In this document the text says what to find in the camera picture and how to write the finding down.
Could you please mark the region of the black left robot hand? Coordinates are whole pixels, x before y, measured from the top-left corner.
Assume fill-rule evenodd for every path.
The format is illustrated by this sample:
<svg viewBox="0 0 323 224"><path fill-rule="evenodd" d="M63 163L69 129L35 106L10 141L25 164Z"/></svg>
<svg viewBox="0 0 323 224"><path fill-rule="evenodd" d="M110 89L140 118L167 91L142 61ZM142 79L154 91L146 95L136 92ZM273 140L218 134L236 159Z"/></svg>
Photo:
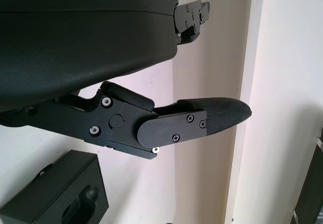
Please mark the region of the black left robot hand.
<svg viewBox="0 0 323 224"><path fill-rule="evenodd" d="M153 100L110 82L175 57L209 2L1 0L1 125L32 126L153 159L252 112L232 98Z"/></svg>

